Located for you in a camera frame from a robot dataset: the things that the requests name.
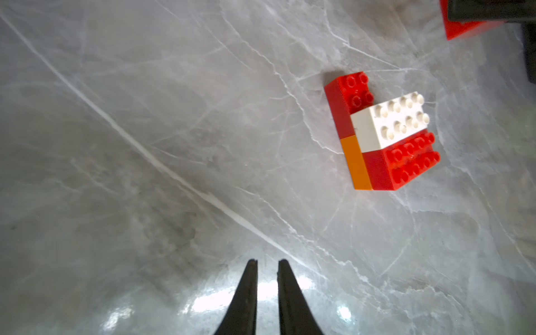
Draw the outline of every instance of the marble surface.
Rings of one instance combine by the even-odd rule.
[[[212,334],[287,258],[326,334],[529,334],[536,86],[520,29],[448,42],[438,0],[0,4],[5,334]],[[323,92],[419,91],[442,162],[352,188]]]

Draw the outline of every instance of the lego brick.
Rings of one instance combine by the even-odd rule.
[[[372,106],[374,96],[368,89],[364,72],[341,76],[324,87],[339,139],[354,135],[350,114]]]
[[[372,190],[370,179],[367,173],[367,166],[363,159],[363,154],[359,148],[358,139],[355,135],[348,136],[340,140],[343,145],[344,156],[348,162],[350,175],[356,190]]]
[[[443,24],[445,25],[445,33],[447,40],[453,40],[456,38],[470,38],[486,32],[490,29],[502,25],[502,21],[470,21],[470,22],[453,22],[448,18],[448,1],[441,1],[441,11],[443,12]]]
[[[424,102],[413,92],[352,114],[361,151],[381,150],[425,129],[430,117],[422,111]]]
[[[432,148],[433,133],[424,129],[378,151],[364,152],[370,183],[374,190],[395,191],[441,161]]]
[[[536,23],[521,24],[528,80],[536,84]]]
[[[449,0],[448,3],[451,21],[536,21],[534,0]]]

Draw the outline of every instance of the red object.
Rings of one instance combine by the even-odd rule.
[[[434,134],[424,129],[385,149],[363,152],[372,188],[398,190],[436,165],[441,156],[434,142]]]
[[[469,38],[481,34],[503,24],[503,21],[472,21],[452,22],[448,17],[449,0],[441,0],[443,23],[445,24],[446,39]]]
[[[368,89],[367,75],[358,72],[341,76],[327,84],[324,90],[339,139],[355,135],[350,114],[370,107],[374,102],[374,96]]]

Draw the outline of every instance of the white lego brick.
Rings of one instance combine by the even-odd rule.
[[[381,150],[426,129],[430,117],[422,111],[424,102],[413,92],[352,114],[361,152]]]

